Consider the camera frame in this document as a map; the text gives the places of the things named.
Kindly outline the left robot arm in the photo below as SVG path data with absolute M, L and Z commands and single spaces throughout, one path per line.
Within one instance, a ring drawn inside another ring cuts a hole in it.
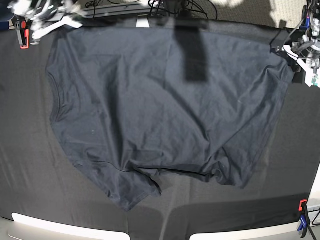
M 290 31 L 276 53 L 285 53 L 297 70 L 305 72 L 308 87 L 320 87 L 320 2 L 308 0 L 303 6 L 301 20 Z

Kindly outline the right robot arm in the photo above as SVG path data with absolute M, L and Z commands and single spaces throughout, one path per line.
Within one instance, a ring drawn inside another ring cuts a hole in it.
M 74 0 L 13 0 L 7 8 L 14 14 L 13 25 L 22 50 L 63 26 L 82 27 L 87 15 Z

